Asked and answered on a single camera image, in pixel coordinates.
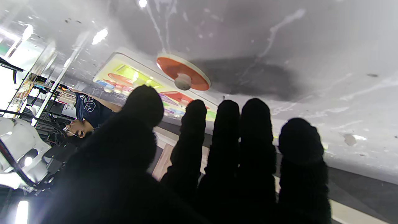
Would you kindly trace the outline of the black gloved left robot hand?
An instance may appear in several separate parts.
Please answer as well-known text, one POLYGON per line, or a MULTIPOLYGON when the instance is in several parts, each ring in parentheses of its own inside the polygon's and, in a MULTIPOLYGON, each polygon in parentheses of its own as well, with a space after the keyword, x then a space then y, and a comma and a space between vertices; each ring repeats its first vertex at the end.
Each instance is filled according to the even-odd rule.
POLYGON ((67 162, 36 224, 330 224, 328 169, 317 129, 301 118, 281 129, 280 192, 274 174, 270 109, 259 98, 243 109, 224 100, 200 178, 204 102, 186 107, 171 166, 160 181, 148 168, 153 128, 164 108, 143 85, 67 162))

